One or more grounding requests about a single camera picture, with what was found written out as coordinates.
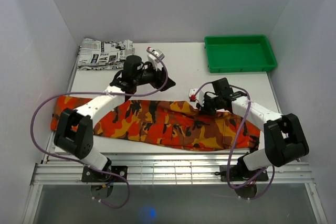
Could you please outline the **orange camouflage trousers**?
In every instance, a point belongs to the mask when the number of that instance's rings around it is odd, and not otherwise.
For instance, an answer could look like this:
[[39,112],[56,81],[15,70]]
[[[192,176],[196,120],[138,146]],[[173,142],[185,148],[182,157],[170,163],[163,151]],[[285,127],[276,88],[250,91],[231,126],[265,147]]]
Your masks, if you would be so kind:
[[93,128],[96,136],[185,149],[228,150],[259,147],[260,130],[229,112],[200,114],[186,101],[128,100],[104,116]]

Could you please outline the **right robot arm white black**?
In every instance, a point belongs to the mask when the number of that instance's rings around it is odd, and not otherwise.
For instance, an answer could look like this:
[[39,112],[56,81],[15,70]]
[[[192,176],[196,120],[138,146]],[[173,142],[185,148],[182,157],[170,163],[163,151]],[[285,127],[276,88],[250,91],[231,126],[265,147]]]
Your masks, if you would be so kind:
[[281,114],[252,101],[247,90],[231,85],[226,78],[212,81],[212,92],[196,96],[196,107],[201,113],[213,115],[225,110],[242,118],[237,132],[242,133],[250,122],[264,135],[264,148],[240,157],[237,164],[227,164],[224,177],[256,178],[267,167],[282,167],[309,154],[309,146],[299,118],[293,113]]

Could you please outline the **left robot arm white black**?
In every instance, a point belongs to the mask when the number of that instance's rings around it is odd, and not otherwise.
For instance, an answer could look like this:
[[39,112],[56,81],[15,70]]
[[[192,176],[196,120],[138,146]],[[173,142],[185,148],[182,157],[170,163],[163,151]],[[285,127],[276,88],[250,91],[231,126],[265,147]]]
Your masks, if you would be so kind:
[[111,177],[111,161],[101,154],[93,143],[93,128],[109,112],[136,96],[138,86],[150,84],[156,92],[175,85],[168,77],[163,57],[152,48],[148,60],[136,55],[126,57],[123,69],[109,83],[101,95],[75,109],[65,108],[59,117],[54,144],[73,155],[93,170],[94,177],[105,182]]

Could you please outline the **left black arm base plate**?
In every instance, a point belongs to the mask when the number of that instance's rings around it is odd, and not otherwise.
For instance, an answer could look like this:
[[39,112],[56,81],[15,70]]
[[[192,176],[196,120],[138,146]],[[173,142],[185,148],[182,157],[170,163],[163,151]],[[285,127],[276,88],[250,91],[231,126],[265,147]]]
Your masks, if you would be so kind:
[[[109,166],[106,170],[108,173],[117,174],[127,179],[128,167],[127,166]],[[110,174],[102,174],[96,172],[85,166],[82,171],[81,182],[84,183],[108,183],[108,182],[123,182],[119,177],[112,176]]]

